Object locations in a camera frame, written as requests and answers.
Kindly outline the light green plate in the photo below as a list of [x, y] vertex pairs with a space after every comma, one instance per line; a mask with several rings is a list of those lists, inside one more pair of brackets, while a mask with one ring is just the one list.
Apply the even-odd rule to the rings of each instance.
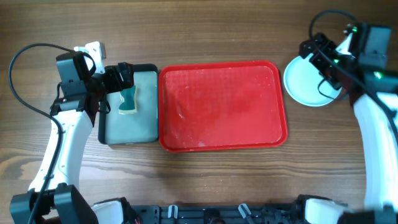
[[342, 88], [336, 90], [324, 80], [309, 61], [312, 55], [295, 57], [284, 71], [283, 82], [287, 93], [298, 103], [321, 107], [337, 98]]

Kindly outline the green yellow sponge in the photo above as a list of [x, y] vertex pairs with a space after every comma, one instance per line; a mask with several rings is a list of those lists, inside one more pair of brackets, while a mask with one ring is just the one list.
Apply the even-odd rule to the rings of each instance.
[[133, 114], [137, 111], [136, 90], [136, 86], [133, 86], [120, 92], [119, 114]]

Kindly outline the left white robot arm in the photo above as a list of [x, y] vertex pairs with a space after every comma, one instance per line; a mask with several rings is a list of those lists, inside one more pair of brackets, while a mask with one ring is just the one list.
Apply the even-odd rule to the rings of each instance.
[[108, 93], [133, 86], [134, 67], [126, 62], [107, 66], [103, 73], [86, 62], [57, 62], [64, 97], [48, 114], [52, 120], [49, 143], [36, 178], [28, 191], [12, 197], [15, 223], [140, 223], [124, 197], [88, 205], [78, 190], [81, 160], [100, 101]]

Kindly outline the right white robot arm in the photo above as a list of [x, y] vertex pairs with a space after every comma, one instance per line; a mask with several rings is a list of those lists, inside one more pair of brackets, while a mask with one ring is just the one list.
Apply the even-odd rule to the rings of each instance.
[[397, 72], [386, 70], [391, 28], [357, 22], [336, 45], [323, 33], [300, 44], [293, 70], [300, 93], [323, 82], [345, 89], [358, 121], [366, 166], [363, 210], [330, 199], [304, 202], [307, 223], [397, 223]]

